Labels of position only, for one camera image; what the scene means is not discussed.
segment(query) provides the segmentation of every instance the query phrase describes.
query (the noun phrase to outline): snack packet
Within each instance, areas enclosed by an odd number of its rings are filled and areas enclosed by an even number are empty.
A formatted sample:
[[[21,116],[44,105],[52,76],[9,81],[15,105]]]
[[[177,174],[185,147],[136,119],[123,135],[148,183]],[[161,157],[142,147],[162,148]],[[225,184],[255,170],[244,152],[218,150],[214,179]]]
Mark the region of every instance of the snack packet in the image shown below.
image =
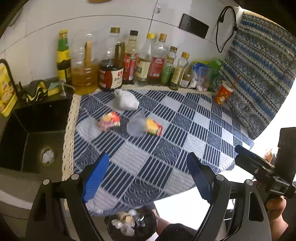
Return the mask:
[[[116,114],[115,111],[111,111],[108,114],[105,114],[100,119],[98,126],[106,131],[108,128],[113,126],[120,126],[120,116]]]
[[[163,131],[162,125],[158,124],[156,121],[152,119],[146,119],[146,122],[147,122],[148,133],[152,135],[157,135],[157,136],[161,135]]]

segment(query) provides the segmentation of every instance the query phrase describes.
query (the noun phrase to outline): paper cup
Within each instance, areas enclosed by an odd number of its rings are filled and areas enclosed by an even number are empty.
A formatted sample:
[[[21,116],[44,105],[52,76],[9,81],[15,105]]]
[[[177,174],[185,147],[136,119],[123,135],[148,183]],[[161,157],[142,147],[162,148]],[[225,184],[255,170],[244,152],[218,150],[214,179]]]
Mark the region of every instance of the paper cup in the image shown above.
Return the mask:
[[[232,89],[225,81],[222,82],[222,85],[218,91],[218,94],[215,97],[215,101],[222,105],[228,97],[232,94],[234,89]]]

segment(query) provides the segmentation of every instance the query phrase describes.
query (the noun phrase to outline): green beer bottle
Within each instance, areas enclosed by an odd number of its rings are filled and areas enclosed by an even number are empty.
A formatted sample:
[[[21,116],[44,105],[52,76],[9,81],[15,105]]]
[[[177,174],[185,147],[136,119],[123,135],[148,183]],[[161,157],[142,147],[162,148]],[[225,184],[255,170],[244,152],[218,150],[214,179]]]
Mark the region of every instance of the green beer bottle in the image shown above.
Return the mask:
[[[57,48],[57,75],[60,82],[71,83],[71,57],[67,32],[67,30],[59,32],[59,44]]]

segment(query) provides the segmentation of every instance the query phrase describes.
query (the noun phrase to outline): blue gripper pad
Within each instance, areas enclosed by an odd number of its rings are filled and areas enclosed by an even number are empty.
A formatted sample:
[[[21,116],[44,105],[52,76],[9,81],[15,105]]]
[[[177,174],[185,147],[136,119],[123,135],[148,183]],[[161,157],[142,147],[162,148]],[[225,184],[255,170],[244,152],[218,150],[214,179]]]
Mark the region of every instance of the blue gripper pad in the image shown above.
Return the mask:
[[[201,195],[201,197],[208,201],[208,203],[212,203],[213,197],[211,193],[211,184],[208,181],[207,176],[205,175],[204,171],[201,169],[201,167],[198,165],[197,157],[194,157],[192,153],[189,153],[187,155],[187,167],[189,169],[189,172],[196,184],[196,187]],[[209,169],[209,172],[213,172],[210,167],[206,166],[206,168]]]
[[[100,160],[97,160],[95,163],[96,167],[92,174],[84,184],[84,192],[82,195],[84,203],[87,203],[89,199],[94,198],[109,166],[109,155],[104,153],[100,157]]]

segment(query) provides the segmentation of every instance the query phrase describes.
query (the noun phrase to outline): black cable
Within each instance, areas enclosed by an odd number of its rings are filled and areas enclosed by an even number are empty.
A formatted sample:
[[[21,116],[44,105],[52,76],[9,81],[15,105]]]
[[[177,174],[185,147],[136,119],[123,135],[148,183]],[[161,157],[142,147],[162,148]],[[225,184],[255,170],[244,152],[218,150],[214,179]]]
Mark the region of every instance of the black cable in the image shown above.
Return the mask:
[[[233,12],[233,17],[234,17],[233,29],[232,29],[232,34],[231,34],[231,36],[225,41],[225,43],[223,44],[222,49],[221,49],[221,51],[220,51],[220,50],[219,50],[219,46],[218,46],[218,40],[217,40],[217,38],[218,38],[219,22],[223,23],[225,13],[226,13],[226,11],[227,11],[228,9],[232,9],[232,12]],[[217,46],[217,49],[218,49],[219,53],[222,53],[222,51],[223,51],[223,49],[224,49],[226,43],[231,39],[231,37],[232,37],[233,34],[234,34],[234,31],[237,31],[237,30],[238,30],[238,27],[237,27],[237,16],[236,16],[236,14],[235,14],[235,11],[234,11],[233,7],[231,7],[231,6],[226,6],[226,7],[222,10],[222,12],[221,12],[221,14],[220,14],[220,16],[219,16],[219,18],[218,18],[218,21],[217,21],[216,46]]]

